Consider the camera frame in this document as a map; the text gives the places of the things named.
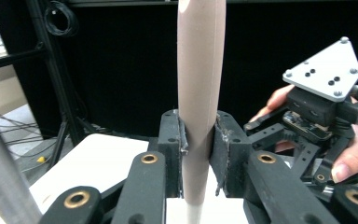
human hand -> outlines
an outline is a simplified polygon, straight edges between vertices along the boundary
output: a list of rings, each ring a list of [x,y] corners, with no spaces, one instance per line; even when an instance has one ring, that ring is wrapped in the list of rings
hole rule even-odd
[[[293,85],[289,85],[273,92],[267,102],[267,105],[263,107],[250,121],[254,121],[283,105],[286,100],[287,93],[293,87]],[[331,175],[335,183],[341,182],[358,173],[358,126],[352,125],[352,127],[355,131],[355,137],[350,146],[341,153],[333,165]],[[280,142],[276,145],[275,150],[283,151],[293,147],[294,145],[289,142]]]

white table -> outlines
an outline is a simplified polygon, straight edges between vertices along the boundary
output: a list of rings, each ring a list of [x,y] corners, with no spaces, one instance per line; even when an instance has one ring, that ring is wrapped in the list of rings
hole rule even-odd
[[[30,191],[42,213],[60,194],[73,187],[91,186],[104,192],[127,177],[133,158],[146,151],[147,146],[145,141],[90,135],[36,181]],[[215,197],[215,188],[216,180],[210,169],[201,223],[247,223],[243,200],[226,199],[223,192]],[[167,223],[186,223],[185,200],[167,199]]]

gray metal post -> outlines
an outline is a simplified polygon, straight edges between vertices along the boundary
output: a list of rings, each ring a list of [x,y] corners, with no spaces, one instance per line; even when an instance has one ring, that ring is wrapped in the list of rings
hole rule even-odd
[[[25,177],[0,136],[0,217],[7,223],[35,224],[42,217]]]

gray floor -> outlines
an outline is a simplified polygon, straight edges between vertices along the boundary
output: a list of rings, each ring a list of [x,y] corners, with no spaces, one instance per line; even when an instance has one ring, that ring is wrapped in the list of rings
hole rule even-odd
[[[19,171],[26,176],[31,186],[47,171],[48,160],[56,139],[43,140],[28,105],[9,112],[4,117],[6,119],[0,118],[1,136],[7,143],[7,149],[10,151],[13,160],[16,161]],[[66,138],[62,157],[72,148],[71,140]],[[41,157],[44,157],[46,161],[37,161]]]

beige cylindrical rod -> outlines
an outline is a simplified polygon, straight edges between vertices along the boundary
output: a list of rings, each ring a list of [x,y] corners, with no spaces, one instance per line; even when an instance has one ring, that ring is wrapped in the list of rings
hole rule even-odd
[[[190,223],[200,221],[216,121],[226,28],[226,0],[180,0],[178,8],[179,117],[186,126],[184,195]]]

